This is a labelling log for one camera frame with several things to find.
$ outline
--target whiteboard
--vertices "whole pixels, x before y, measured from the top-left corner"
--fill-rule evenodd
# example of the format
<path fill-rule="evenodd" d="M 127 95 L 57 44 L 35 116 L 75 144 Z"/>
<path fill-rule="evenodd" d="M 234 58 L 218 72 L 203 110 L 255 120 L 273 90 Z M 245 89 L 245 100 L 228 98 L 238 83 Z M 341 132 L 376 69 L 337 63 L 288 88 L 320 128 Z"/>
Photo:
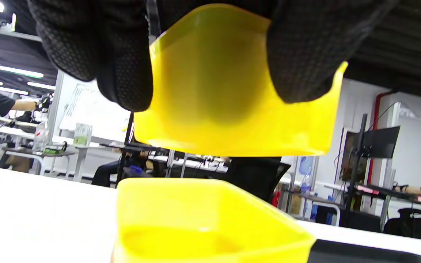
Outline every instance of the whiteboard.
<path fill-rule="evenodd" d="M 95 82 L 80 83 L 72 93 L 59 128 L 74 131 L 76 123 L 84 123 L 92 125 L 93 137 L 124 141 L 129 116 L 129 111 L 107 100 Z"/>
<path fill-rule="evenodd" d="M 394 181 L 421 186 L 421 119 L 399 117 L 399 137 L 392 158 Z"/>

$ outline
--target green object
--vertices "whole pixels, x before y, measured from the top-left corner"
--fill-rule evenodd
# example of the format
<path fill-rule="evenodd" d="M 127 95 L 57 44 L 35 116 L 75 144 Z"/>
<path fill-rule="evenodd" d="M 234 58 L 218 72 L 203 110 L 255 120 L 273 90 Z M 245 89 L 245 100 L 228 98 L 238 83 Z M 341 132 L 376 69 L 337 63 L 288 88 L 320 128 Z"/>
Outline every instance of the green object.
<path fill-rule="evenodd" d="M 87 137 L 86 136 L 75 137 L 74 138 L 74 144 L 87 145 Z"/>

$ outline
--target black pole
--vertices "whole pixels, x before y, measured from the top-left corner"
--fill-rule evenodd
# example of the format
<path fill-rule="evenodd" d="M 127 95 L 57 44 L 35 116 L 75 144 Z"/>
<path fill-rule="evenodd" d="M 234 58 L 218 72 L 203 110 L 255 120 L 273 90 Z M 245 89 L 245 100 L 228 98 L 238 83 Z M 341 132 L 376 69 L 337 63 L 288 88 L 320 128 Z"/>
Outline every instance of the black pole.
<path fill-rule="evenodd" d="M 352 200 L 354 198 L 354 193 L 355 193 L 355 183 L 356 183 L 356 176 L 357 176 L 357 171 L 358 171 L 358 163 L 360 162 L 361 153 L 363 151 L 363 136 L 366 129 L 367 116 L 368 115 L 364 114 L 361 119 L 360 132 L 357 135 L 356 145 L 352 154 L 354 156 L 354 166 L 352 169 L 352 175 L 350 176 L 350 184 L 348 188 L 347 200 L 345 203 L 345 214 L 343 216 L 344 227 L 349 226 L 350 207 L 352 206 Z"/>
<path fill-rule="evenodd" d="M 127 145 L 127 143 L 130 142 L 131 138 L 132 138 L 132 124 L 134 123 L 134 113 L 131 112 L 131 114 L 129 115 L 129 122 L 128 122 L 128 128 L 126 130 L 126 137 L 124 138 L 124 145 Z M 122 152 L 121 153 L 121 158 L 120 158 L 120 165 L 118 167 L 118 175 L 117 175 L 117 185 L 118 183 L 123 179 L 122 175 L 123 175 L 123 169 L 124 169 L 124 162 L 126 160 L 126 152 Z"/>

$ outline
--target red pipe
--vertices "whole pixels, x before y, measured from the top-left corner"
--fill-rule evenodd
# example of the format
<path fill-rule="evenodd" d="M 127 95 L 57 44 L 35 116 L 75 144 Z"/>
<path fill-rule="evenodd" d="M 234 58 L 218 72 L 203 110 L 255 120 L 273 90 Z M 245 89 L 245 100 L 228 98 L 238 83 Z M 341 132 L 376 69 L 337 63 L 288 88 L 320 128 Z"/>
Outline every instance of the red pipe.
<path fill-rule="evenodd" d="M 394 93 L 397 93 L 397 91 L 388 91 L 388 92 L 380 93 L 376 96 L 375 111 L 373 113 L 373 130 L 378 129 L 379 107 L 381 106 L 381 99 L 384 96 L 388 96 Z M 371 183 L 371 174 L 373 173 L 373 163 L 374 163 L 374 160 L 370 159 L 369 169 L 368 169 L 368 181 L 367 181 L 369 184 Z"/>

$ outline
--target gloved hand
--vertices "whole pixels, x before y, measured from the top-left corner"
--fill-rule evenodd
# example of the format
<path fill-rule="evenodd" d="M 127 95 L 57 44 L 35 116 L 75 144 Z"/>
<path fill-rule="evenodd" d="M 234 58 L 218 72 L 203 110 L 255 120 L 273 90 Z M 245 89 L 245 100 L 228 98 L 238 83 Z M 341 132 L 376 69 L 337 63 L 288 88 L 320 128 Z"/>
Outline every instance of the gloved hand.
<path fill-rule="evenodd" d="M 148 21 L 162 31 L 209 3 L 241 7 L 272 20 L 267 35 L 274 87 L 286 103 L 317 99 L 341 62 L 399 0 L 28 0 L 54 64 L 132 112 L 152 99 Z"/>
<path fill-rule="evenodd" d="M 50 105 L 52 104 L 52 98 L 53 96 L 51 93 L 43 94 L 42 98 L 40 99 L 40 102 L 37 103 L 37 110 L 42 110 L 43 108 L 50 108 Z"/>

